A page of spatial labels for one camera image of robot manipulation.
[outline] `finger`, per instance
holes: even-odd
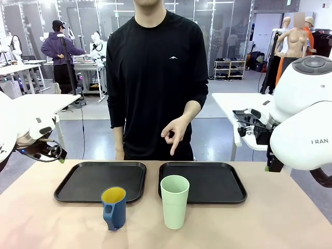
[[[174,138],[166,138],[165,137],[165,140],[166,140],[167,144],[173,144],[174,143]]]
[[[170,131],[173,129],[172,123],[169,123],[162,131],[161,137],[165,137],[167,134],[169,135]]]
[[[174,139],[174,142],[173,142],[173,146],[171,148],[171,156],[174,156],[174,153],[175,153],[175,149],[177,148],[178,144],[180,142],[180,138],[178,135],[175,135],[175,139]]]

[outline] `blue mug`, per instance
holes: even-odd
[[[103,218],[109,231],[116,231],[126,222],[126,191],[121,187],[106,189],[101,196],[104,206]]]

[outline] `cup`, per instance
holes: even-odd
[[[126,191],[121,187],[106,189],[101,195],[103,218],[109,231],[116,231],[126,222]]]
[[[186,216],[189,181],[180,175],[166,176],[160,182],[165,225],[180,229]]]

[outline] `white wall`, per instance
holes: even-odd
[[[255,29],[253,41],[256,51],[261,51],[267,56],[271,42],[272,29],[280,28],[282,14],[257,13],[255,17]]]
[[[315,12],[315,28],[332,30],[332,1],[331,0],[301,0],[299,12]]]

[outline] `tabletop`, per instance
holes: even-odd
[[[236,145],[241,146],[240,135],[237,132],[239,127],[238,120],[233,113],[233,110],[243,110],[247,108],[254,108],[257,105],[262,105],[265,101],[273,100],[273,96],[269,94],[260,93],[212,93],[213,99],[218,106],[224,111],[228,120],[234,127],[234,141]],[[267,145],[258,145],[256,143],[255,135],[246,135],[243,140],[249,148],[255,150],[267,150]]]
[[[80,162],[37,162],[0,195],[0,248],[331,248],[328,220],[289,175],[265,172],[264,163],[229,163],[246,188],[245,202],[189,204],[184,226],[170,230],[164,225],[158,196],[163,162],[143,161],[147,167],[144,194],[127,205],[124,227],[111,232],[101,204],[61,203],[53,197]]]
[[[17,65],[4,66],[0,67],[0,75],[11,74],[39,66],[40,66],[39,64],[30,64],[30,65],[17,64]]]
[[[46,60],[29,60],[29,61],[24,61],[25,64],[40,64],[46,62]]]
[[[40,113],[57,113],[80,97],[79,94],[26,94],[13,99],[13,102],[20,113],[30,116]]]

